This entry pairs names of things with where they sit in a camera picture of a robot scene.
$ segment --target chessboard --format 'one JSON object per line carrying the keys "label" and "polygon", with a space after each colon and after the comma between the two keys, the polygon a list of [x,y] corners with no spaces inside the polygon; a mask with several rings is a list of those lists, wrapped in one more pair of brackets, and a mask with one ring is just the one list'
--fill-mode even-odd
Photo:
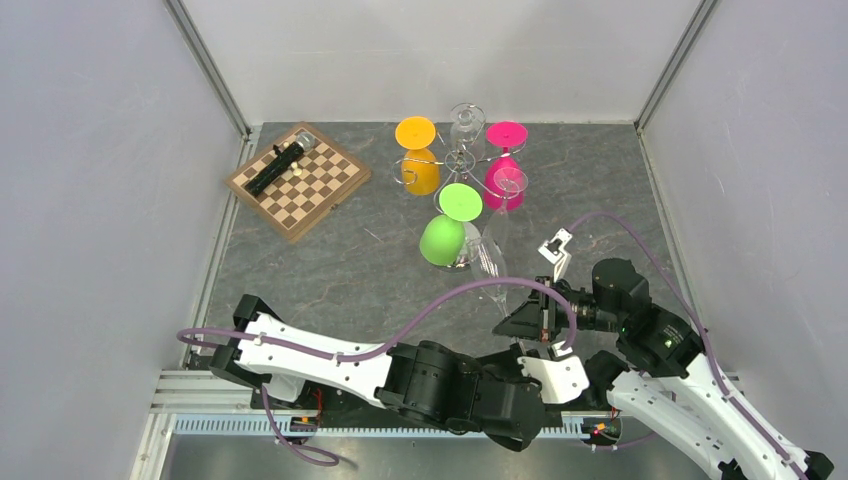
{"label": "chessboard", "polygon": [[[290,168],[253,197],[245,185],[274,160],[273,146],[283,148],[297,134],[309,132],[315,145],[298,160],[300,175]],[[360,185],[371,169],[307,123],[299,123],[248,160],[227,178],[227,186],[289,242],[298,241]]]}

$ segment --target metal frame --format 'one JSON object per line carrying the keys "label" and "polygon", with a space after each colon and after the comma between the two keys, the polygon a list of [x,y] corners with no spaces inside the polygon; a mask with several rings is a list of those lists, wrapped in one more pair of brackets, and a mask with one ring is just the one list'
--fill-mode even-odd
{"label": "metal frame", "polygon": [[191,53],[197,60],[197,64],[203,70],[206,79],[209,80],[212,90],[215,91],[215,95],[221,101],[224,110],[227,112],[227,116],[230,117],[233,127],[241,134],[244,140],[247,140],[252,129],[238,108],[238,104],[236,104],[235,98],[230,93],[230,89],[227,88],[224,77],[221,76],[221,72],[215,65],[209,49],[203,43],[203,38],[201,38],[200,33],[197,31],[197,26],[191,20],[191,15],[189,15],[185,4],[182,0],[163,0],[163,2],[174,18],[174,22],[177,24],[180,33],[182,33],[189,50],[191,50]]}
{"label": "metal frame", "polygon": [[677,46],[674,47],[671,58],[668,59],[668,63],[666,63],[659,80],[657,80],[656,85],[654,85],[654,89],[651,91],[651,94],[648,95],[648,100],[645,103],[645,106],[642,107],[639,117],[636,119],[635,126],[637,132],[641,132],[648,122],[650,122],[651,117],[657,109],[657,105],[659,105],[660,101],[668,91],[668,87],[671,85],[671,82],[674,81],[675,76],[677,76],[680,66],[683,64],[683,61],[686,60],[686,57],[692,50],[692,46],[700,36],[704,25],[706,25],[718,3],[719,0],[701,0],[701,3],[695,10],[695,14],[692,15],[692,18],[689,20],[689,25],[687,25],[686,30],[683,31],[683,36],[680,37],[680,40],[677,42]]}
{"label": "metal frame", "polygon": [[[176,434],[270,435],[264,413],[250,408],[253,391],[205,370],[164,370],[159,377],[130,480],[158,480],[171,439]],[[295,417],[312,417],[315,410],[276,410],[275,420],[286,436],[305,435],[290,429]],[[564,412],[563,426],[545,428],[539,438],[580,439],[585,417],[598,412]],[[318,436],[347,438],[472,438],[429,428],[327,428]]]}
{"label": "metal frame", "polygon": [[648,172],[648,181],[651,184],[651,191],[653,191],[654,201],[657,204],[657,213],[660,216],[660,225],[662,226],[663,234],[666,238],[666,244],[668,245],[668,253],[671,257],[671,265],[674,267],[674,275],[677,278],[677,285],[680,287],[680,292],[683,294],[683,298],[689,302],[689,305],[691,305],[692,308],[698,311],[699,308],[697,306],[697,302],[695,302],[692,288],[689,285],[689,279],[686,276],[686,264],[683,261],[683,255],[681,255],[680,248],[678,247],[677,229],[674,227],[674,222],[671,220],[668,208],[666,208],[665,193],[662,191],[659,183],[657,182],[657,176],[654,172],[654,167],[651,164],[651,158],[648,156],[648,151],[645,146],[645,135],[642,131],[637,130],[636,136],[639,139],[639,147],[642,150],[642,160],[645,162],[645,170]]}
{"label": "metal frame", "polygon": [[[256,152],[256,143],[259,141],[261,132],[261,125],[251,130],[250,136],[242,142],[239,158],[233,169],[238,168],[253,156]],[[194,309],[191,313],[192,327],[202,327],[206,321],[206,313],[209,310],[209,301],[212,299],[215,278],[218,276],[218,268],[220,268],[221,260],[224,258],[224,251],[227,248],[227,242],[229,242],[230,233],[233,230],[233,223],[235,223],[238,208],[238,198],[233,193],[228,194],[227,203],[224,205],[224,211],[221,216],[221,224],[218,226],[218,233],[215,235],[215,245],[212,247],[212,255],[209,260],[209,266],[206,269],[206,276],[203,279],[203,285],[196,297],[197,302],[195,302]],[[190,353],[191,346],[186,345],[181,365],[188,365]]]}

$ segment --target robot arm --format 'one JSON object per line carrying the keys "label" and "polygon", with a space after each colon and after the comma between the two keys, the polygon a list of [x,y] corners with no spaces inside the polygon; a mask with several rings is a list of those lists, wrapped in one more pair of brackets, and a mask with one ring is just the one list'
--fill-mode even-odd
{"label": "robot arm", "polygon": [[338,340],[283,323],[257,297],[243,297],[234,315],[236,330],[250,340],[220,346],[210,369],[218,376],[294,403],[307,380],[352,393],[375,408],[431,428],[453,433],[483,432],[511,450],[529,446],[546,420],[545,403],[577,398],[589,379],[579,358],[565,352],[555,360],[519,349],[472,358],[434,342],[399,343],[384,354],[359,362],[327,360],[298,349],[280,348],[279,339],[337,355],[379,347]]}
{"label": "robot arm", "polygon": [[[538,277],[537,281],[551,284],[553,279]],[[618,350],[649,375],[643,379],[617,357],[601,352],[587,361],[592,387],[584,400],[599,409],[612,406],[632,414],[683,451],[710,478],[797,479],[793,463],[806,466],[807,478],[830,475],[833,465],[826,456],[804,451],[785,439],[729,382],[729,394],[722,392],[701,338],[687,321],[652,302],[648,282],[629,261],[606,259],[596,264],[591,293],[574,290],[564,280],[554,286],[571,303],[578,329],[617,332]],[[534,292],[493,332],[540,340],[546,329],[556,336],[566,326],[562,309]],[[689,410],[663,396],[658,387],[675,392]],[[735,403],[781,443],[788,459],[775,452]]]}

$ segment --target gray marble surface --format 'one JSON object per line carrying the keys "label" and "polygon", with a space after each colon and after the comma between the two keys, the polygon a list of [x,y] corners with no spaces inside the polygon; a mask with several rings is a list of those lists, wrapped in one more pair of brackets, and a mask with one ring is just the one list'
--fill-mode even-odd
{"label": "gray marble surface", "polygon": [[[430,301],[473,280],[470,272],[446,273],[418,252],[427,222],[437,214],[432,197],[412,196],[392,180],[390,167],[403,150],[394,141],[394,123],[316,123],[316,128],[368,164],[369,182],[291,245],[257,214],[238,210],[218,271],[207,314],[208,326],[231,327],[242,294],[258,295],[286,322],[323,335],[357,342],[388,339]],[[259,148],[291,124],[262,127]],[[443,135],[447,125],[440,125]],[[550,275],[537,252],[541,242],[583,213],[608,210],[625,217],[671,269],[639,143],[629,125],[528,125],[527,147],[517,156],[529,178],[524,205],[510,212],[512,233],[507,263],[512,276]],[[444,156],[434,144],[437,157]],[[480,178],[488,165],[477,166]],[[491,211],[474,223],[482,231]],[[651,283],[655,301],[680,310],[641,250],[617,224],[592,220],[576,232],[566,278],[589,286],[592,266],[617,256],[632,259]],[[526,297],[509,292],[510,309]],[[483,292],[469,292],[434,312],[406,341],[434,340],[471,355],[497,351],[508,340],[491,335],[500,320]],[[615,336],[580,332],[576,351],[588,358],[614,350]]]}

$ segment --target gray floor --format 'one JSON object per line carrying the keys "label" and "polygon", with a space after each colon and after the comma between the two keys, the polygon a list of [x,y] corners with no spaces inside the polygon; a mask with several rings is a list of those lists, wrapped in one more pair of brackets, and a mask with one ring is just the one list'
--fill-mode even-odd
{"label": "gray floor", "polygon": [[[259,147],[290,124],[266,124]],[[262,297],[282,318],[320,334],[360,341],[387,339],[421,308],[451,287],[472,280],[431,267],[418,253],[418,239],[436,214],[431,197],[414,197],[394,183],[389,168],[402,150],[394,124],[319,123],[316,127],[371,166],[362,186],[300,242],[290,245],[248,208],[240,208],[214,286],[207,325],[231,327],[242,294]],[[529,125],[519,161],[530,179],[525,204],[511,213],[507,247],[510,274],[550,274],[538,245],[579,215],[609,210],[624,216],[671,269],[657,206],[633,127],[627,125]],[[446,126],[440,129],[446,133]],[[437,155],[444,151],[434,147]],[[478,166],[480,175],[486,165]],[[475,222],[482,226],[490,212]],[[632,259],[651,283],[655,301],[680,312],[641,250],[617,225],[595,220],[576,232],[567,278],[590,285],[592,265],[610,256]],[[510,307],[526,291],[510,292]],[[440,342],[471,355],[497,351],[506,339],[489,332],[498,322],[495,304],[469,293],[444,305],[407,338]],[[610,334],[581,332],[576,351],[584,359],[614,350]],[[539,440],[521,454],[492,442],[331,439],[315,440],[350,461],[336,469],[303,463],[250,437],[176,438],[165,478],[704,478],[683,454],[662,440],[613,455],[591,455],[580,444]]]}
{"label": "gray floor", "polygon": [[[430,266],[418,252],[418,239],[437,213],[431,197],[415,197],[396,184],[392,162],[403,151],[393,123],[317,123],[315,126],[373,170],[371,180],[322,220],[297,244],[289,244],[249,208],[239,208],[214,286],[207,325],[231,327],[242,294],[263,298],[299,328],[351,341],[379,342],[406,324],[448,289],[472,280]],[[262,127],[259,148],[291,124]],[[440,125],[445,134],[447,126]],[[531,124],[527,147],[518,156],[529,178],[524,205],[511,212],[507,248],[509,273],[532,278],[550,274],[538,245],[579,215],[609,210],[624,216],[671,269],[638,140],[629,125]],[[440,145],[434,145],[443,156]],[[478,165],[482,176],[487,165]],[[485,210],[474,223],[482,225]],[[651,283],[656,301],[679,311],[673,297],[641,250],[616,224],[593,220],[570,244],[574,259],[567,278],[590,285],[595,262],[610,256],[632,259]],[[526,290],[510,291],[510,308]],[[440,342],[471,355],[497,351],[507,340],[489,332],[499,321],[495,304],[482,292],[468,293],[437,310],[407,338]],[[613,349],[610,334],[581,332],[576,351],[585,358]]]}

